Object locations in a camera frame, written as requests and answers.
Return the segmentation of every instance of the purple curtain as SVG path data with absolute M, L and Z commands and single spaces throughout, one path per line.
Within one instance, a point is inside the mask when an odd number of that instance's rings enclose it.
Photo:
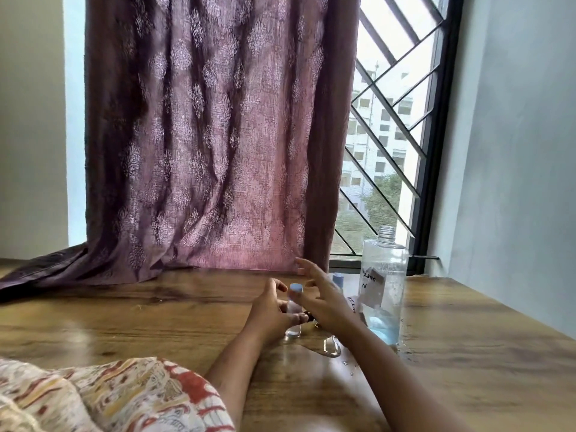
M 359 0 L 87 0 L 88 241 L 0 281 L 326 268 Z

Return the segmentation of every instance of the wooden table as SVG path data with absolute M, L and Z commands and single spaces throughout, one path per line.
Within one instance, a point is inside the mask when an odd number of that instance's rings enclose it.
M 179 270 L 4 305 L 0 355 L 44 368 L 162 356 L 204 373 L 240 330 L 265 277 Z M 346 275 L 347 289 L 356 284 L 357 276 Z M 410 278 L 402 315 L 399 355 L 476 430 L 576 430 L 575 341 L 449 279 Z M 314 332 L 301 342 L 322 337 Z M 387 426 L 346 352 L 326 358 L 279 343 L 256 367 L 242 429 Z

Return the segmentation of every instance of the light blue cap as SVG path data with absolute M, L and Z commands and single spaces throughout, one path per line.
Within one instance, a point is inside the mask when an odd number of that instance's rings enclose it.
M 332 275 L 332 281 L 337 285 L 338 288 L 344 288 L 344 275 L 342 273 L 334 273 Z

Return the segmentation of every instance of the hand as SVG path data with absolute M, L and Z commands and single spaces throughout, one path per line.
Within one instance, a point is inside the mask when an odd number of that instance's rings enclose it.
M 288 302 L 278 299 L 277 290 L 286 292 L 288 288 L 278 279 L 268 279 L 264 291 L 252 302 L 250 315 L 243 331 L 254 335 L 262 344 L 269 344 L 284 336 L 292 326 L 308 321 L 304 313 L 287 314 Z
M 300 258 L 296 258 L 296 263 L 301 267 L 298 274 L 309 276 L 312 280 L 306 282 L 303 293 L 290 290 L 288 297 L 311 312 L 322 328 L 346 344 L 355 329 L 362 326 L 360 318 L 352 312 L 340 288 L 318 265 Z M 314 294 L 314 286 L 319 296 Z

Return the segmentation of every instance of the patterned fabric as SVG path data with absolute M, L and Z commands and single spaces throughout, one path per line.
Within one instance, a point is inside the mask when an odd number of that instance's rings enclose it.
M 88 242 L 0 282 L 327 268 L 359 0 L 87 0 Z
M 203 377 L 157 358 L 55 371 L 0 359 L 0 432 L 234 431 Z

